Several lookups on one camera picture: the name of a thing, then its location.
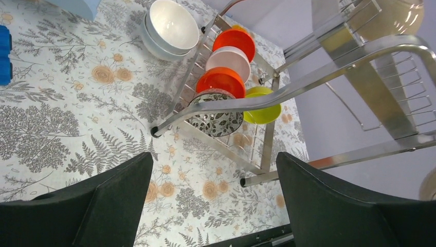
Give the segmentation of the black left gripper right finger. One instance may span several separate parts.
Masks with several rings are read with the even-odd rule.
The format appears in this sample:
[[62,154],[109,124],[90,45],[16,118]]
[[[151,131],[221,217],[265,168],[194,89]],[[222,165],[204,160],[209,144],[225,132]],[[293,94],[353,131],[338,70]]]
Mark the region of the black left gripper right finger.
[[435,246],[435,201],[372,191],[287,152],[276,164],[296,246]]

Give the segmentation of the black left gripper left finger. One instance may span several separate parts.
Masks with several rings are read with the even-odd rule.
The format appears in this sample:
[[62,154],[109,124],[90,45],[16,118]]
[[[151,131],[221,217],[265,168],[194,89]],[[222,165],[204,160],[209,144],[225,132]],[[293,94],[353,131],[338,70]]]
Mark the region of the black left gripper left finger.
[[1,204],[1,246],[133,246],[151,153],[32,200]]

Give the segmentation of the white bowl front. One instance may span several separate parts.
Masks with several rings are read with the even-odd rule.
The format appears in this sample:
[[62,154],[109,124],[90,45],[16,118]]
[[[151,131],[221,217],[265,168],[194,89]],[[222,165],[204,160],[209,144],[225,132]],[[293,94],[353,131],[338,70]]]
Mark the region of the white bowl front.
[[184,54],[175,54],[170,51],[165,50],[160,45],[157,44],[151,37],[150,33],[147,30],[145,20],[142,21],[140,26],[140,36],[142,42],[146,49],[156,58],[164,60],[164,61],[178,61],[183,59],[186,55],[189,54],[189,51]]

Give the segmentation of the beige bowl with flower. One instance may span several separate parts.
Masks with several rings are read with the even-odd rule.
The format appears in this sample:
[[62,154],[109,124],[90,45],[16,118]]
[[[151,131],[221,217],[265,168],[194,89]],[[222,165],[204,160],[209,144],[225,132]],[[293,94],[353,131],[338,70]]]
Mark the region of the beige bowl with flower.
[[421,201],[435,200],[435,168],[433,168],[423,179],[419,188],[419,199]]

